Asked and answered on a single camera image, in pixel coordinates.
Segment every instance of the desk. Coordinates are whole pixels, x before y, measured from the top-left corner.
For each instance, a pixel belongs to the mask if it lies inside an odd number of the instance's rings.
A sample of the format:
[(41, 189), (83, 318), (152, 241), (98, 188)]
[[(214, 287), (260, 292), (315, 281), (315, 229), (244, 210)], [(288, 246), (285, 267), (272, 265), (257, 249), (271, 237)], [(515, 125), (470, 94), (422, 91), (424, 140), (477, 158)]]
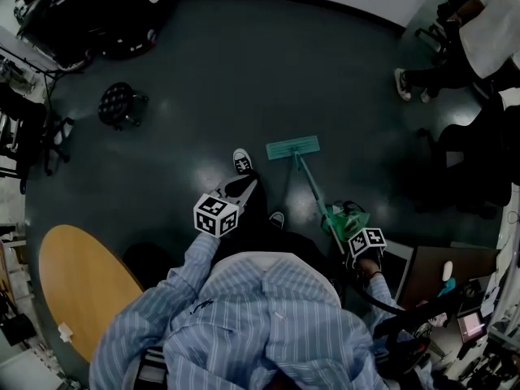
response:
[(88, 362), (111, 320), (142, 293), (126, 267), (79, 228), (58, 225), (40, 248), (40, 280), (54, 321)]
[(493, 249), (418, 247), (399, 304), (409, 310), (436, 297), (443, 287), (442, 270), (448, 260), (453, 262), (452, 277), (459, 285), (493, 273), (497, 254)]

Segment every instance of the mop handle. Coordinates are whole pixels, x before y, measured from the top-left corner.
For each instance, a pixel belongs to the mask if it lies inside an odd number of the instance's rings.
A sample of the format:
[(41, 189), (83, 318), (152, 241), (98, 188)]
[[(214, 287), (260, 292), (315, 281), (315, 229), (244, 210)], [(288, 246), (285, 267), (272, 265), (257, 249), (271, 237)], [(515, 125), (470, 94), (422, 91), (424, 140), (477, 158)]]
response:
[(307, 166), (307, 163), (305, 160), (303, 160), (303, 157), (298, 152), (294, 153), (294, 160), (297, 163), (297, 169), (300, 167), (298, 166), (298, 159), (299, 163), (301, 163), (301, 166), (303, 167), (303, 170), (305, 171), (305, 176), (307, 177), (307, 181), (309, 182), (310, 189), (312, 189), (312, 193), (314, 194), (314, 198), (316, 198), (316, 204), (318, 205), (318, 210), (320, 214), (325, 218), (325, 225), (328, 227), (329, 231), (332, 234), (332, 237), (334, 238), (334, 241), (336, 242), (338, 249), (340, 249), (341, 254), (345, 255), (345, 250), (343, 249), (343, 245), (341, 244), (340, 238), (338, 237), (336, 233), (336, 229), (334, 228), (334, 224), (332, 223), (332, 219), (330, 215), (327, 212), (327, 207), (325, 206), (325, 203), (323, 202), (323, 199), (321, 198), (319, 194), (319, 188), (316, 184), (316, 181), (314, 180), (314, 177), (312, 176), (312, 173), (310, 173), (310, 169)]

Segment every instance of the white marker cube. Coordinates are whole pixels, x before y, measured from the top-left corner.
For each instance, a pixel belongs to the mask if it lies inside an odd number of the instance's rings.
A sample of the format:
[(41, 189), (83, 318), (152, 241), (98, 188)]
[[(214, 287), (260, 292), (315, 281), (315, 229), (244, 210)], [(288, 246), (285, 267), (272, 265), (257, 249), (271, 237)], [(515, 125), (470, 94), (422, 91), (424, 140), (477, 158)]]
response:
[(383, 237), (383, 232), (379, 228), (362, 228), (349, 240), (350, 255), (355, 261), (359, 254), (369, 249), (377, 247), (383, 251), (387, 243)]
[(193, 222), (198, 231), (220, 238), (238, 227), (240, 207), (205, 193), (193, 207)]

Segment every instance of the black sneaker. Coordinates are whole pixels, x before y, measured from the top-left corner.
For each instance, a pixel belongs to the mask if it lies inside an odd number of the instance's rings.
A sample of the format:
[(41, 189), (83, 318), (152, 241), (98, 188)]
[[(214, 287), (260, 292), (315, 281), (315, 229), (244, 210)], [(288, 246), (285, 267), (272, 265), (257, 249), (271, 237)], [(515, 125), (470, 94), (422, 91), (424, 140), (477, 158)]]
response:
[(404, 72), (404, 69), (397, 68), (393, 72), (393, 76), (396, 79), (397, 92), (403, 100), (409, 101), (412, 98), (412, 87), (405, 81), (405, 78), (403, 78)]
[(244, 149), (235, 150), (235, 153), (233, 153), (233, 162), (235, 163), (236, 173), (239, 175), (243, 175), (253, 169), (251, 158)]
[(269, 217), (269, 221), (279, 230), (284, 229), (285, 217), (280, 211), (273, 212), (271, 217)]

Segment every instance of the wooden table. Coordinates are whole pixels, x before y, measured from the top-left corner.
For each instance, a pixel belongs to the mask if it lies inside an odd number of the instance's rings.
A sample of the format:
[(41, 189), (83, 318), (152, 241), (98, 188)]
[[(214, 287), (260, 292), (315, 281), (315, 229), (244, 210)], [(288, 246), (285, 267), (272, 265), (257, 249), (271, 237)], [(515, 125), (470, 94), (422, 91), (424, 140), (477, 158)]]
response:
[(72, 346), (88, 362), (114, 316), (142, 294), (116, 256), (70, 225), (43, 239), (40, 280), (54, 321), (71, 328)]

